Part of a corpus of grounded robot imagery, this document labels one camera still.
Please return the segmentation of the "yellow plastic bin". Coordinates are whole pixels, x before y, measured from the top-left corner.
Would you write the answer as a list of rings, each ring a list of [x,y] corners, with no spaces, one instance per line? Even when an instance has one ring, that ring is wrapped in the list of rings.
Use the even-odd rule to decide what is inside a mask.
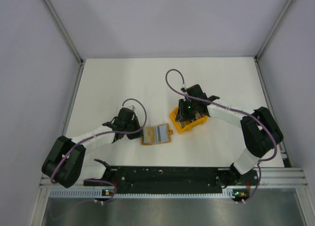
[[[169,114],[169,118],[171,122],[173,123],[176,131],[178,134],[182,134],[184,132],[191,131],[194,127],[203,125],[206,123],[208,117],[207,116],[200,116],[197,115],[197,119],[193,119],[190,121],[176,121],[176,116],[178,114],[179,108],[176,107],[173,109],[173,111]]]

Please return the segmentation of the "yellow leather card holder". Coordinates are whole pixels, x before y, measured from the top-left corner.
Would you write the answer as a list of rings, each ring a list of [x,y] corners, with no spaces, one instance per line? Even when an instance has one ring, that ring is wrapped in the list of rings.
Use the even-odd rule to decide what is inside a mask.
[[[144,127],[141,145],[151,146],[169,143],[171,142],[172,135],[173,130],[170,128],[169,124]]]

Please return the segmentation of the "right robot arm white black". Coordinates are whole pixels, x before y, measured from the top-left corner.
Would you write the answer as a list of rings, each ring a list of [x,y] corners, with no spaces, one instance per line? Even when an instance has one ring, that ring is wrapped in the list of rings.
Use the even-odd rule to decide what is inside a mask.
[[[208,97],[196,84],[182,87],[183,98],[179,100],[175,122],[187,126],[204,117],[220,119],[241,129],[245,149],[229,168],[229,177],[234,184],[242,184],[248,172],[260,162],[270,150],[277,150],[283,141],[283,134],[266,107],[244,109],[222,101],[218,96]]]

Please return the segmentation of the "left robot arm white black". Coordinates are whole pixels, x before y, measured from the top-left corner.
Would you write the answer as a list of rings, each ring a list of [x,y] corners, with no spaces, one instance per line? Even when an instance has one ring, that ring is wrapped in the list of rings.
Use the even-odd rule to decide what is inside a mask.
[[[77,137],[57,138],[44,164],[42,173],[50,178],[52,184],[60,184],[65,188],[73,186],[77,181],[95,179],[101,185],[111,181],[112,174],[106,170],[105,161],[87,160],[87,155],[108,144],[113,144],[126,136],[133,140],[142,137],[143,127],[132,108],[123,107],[111,121],[88,133]]]

